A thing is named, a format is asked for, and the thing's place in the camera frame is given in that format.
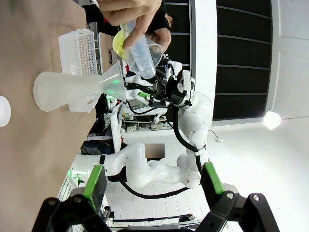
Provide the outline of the person's right hand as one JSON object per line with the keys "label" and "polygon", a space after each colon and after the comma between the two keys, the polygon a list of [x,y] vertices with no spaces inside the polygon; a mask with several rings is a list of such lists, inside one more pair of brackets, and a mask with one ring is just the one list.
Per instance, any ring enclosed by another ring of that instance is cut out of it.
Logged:
{"label": "person's right hand", "polygon": [[132,47],[147,31],[160,0],[99,0],[99,9],[113,26],[135,20],[135,27],[123,43],[123,48]]}

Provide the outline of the person's left hand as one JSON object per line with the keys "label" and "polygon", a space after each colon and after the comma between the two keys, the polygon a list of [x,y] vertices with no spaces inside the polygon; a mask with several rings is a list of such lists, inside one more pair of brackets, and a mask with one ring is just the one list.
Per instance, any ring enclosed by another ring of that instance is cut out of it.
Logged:
{"label": "person's left hand", "polygon": [[151,40],[161,45],[165,52],[171,43],[171,33],[167,28],[157,29],[152,33]]}

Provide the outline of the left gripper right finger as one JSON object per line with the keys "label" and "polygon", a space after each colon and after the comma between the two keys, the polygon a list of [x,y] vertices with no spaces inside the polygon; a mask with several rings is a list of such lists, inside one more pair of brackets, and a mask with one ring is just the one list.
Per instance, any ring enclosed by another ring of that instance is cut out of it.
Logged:
{"label": "left gripper right finger", "polygon": [[239,224],[244,232],[278,232],[270,206],[261,193],[243,197],[225,190],[211,162],[202,167],[201,185],[210,212],[200,223],[201,232],[221,232],[229,221]]}

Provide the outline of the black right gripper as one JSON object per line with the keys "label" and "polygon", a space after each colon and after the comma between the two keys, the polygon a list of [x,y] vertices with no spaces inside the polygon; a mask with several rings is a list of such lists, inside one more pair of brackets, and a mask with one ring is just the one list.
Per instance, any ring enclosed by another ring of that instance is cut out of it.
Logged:
{"label": "black right gripper", "polygon": [[191,106],[190,91],[179,90],[181,86],[181,82],[175,79],[157,79],[151,95],[138,89],[136,98],[148,100],[149,106]]}

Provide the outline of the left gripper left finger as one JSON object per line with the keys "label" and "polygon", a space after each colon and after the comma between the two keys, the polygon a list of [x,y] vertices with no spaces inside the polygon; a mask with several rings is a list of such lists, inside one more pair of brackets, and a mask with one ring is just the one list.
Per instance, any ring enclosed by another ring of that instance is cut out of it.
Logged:
{"label": "left gripper left finger", "polygon": [[106,191],[104,166],[94,166],[84,188],[76,188],[66,200],[46,198],[33,225],[33,232],[68,232],[73,225],[82,225],[87,232],[109,232],[99,214]]}

